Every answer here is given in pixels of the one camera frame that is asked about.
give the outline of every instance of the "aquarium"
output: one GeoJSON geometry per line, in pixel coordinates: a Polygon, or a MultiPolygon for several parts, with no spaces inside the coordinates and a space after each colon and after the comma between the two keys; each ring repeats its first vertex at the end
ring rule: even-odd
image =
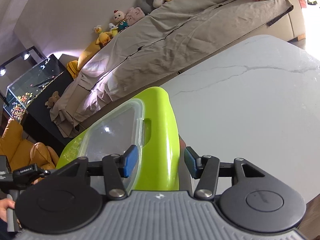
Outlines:
{"type": "Polygon", "coordinates": [[[21,122],[27,107],[64,70],[65,67],[54,55],[30,68],[7,87],[9,106],[4,104],[6,112],[21,122]]]}

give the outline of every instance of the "yellow leather chair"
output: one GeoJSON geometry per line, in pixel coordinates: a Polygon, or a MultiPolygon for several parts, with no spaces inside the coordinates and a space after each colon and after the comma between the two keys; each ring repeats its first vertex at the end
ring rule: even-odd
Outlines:
{"type": "Polygon", "coordinates": [[[22,126],[10,118],[7,127],[0,138],[0,155],[6,155],[11,170],[36,163],[42,169],[55,169],[59,157],[56,152],[43,143],[33,144],[22,140],[22,126]]]}

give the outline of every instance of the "gray gripper base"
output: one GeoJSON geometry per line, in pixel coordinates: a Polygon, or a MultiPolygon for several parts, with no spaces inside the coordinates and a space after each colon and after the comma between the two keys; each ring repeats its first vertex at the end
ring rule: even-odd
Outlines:
{"type": "Polygon", "coordinates": [[[78,231],[42,235],[23,230],[18,240],[302,240],[296,230],[261,236],[243,232],[223,220],[207,201],[186,191],[133,191],[111,201],[99,217],[78,231]]]}

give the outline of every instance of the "spotlight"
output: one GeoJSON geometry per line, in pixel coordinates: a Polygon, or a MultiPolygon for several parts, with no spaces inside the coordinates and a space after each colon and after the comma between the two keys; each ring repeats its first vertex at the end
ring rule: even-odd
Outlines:
{"type": "Polygon", "coordinates": [[[29,54],[29,53],[26,53],[26,54],[24,55],[23,59],[26,60],[26,59],[28,59],[29,56],[30,56],[30,54],[29,54]]]}
{"type": "Polygon", "coordinates": [[[2,77],[6,72],[6,68],[5,67],[0,67],[0,77],[2,77]]]}

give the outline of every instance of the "blue gripper pad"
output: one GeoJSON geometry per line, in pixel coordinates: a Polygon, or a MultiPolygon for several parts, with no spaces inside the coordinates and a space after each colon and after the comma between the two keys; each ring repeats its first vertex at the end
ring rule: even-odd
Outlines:
{"type": "Polygon", "coordinates": [[[197,173],[196,159],[187,148],[184,150],[184,162],[187,165],[191,177],[194,178],[197,173]]]}
{"type": "Polygon", "coordinates": [[[135,167],[137,160],[138,160],[138,148],[136,145],[134,145],[133,149],[129,153],[129,155],[126,158],[126,162],[124,164],[124,177],[128,178],[130,177],[133,168],[135,167]]]}

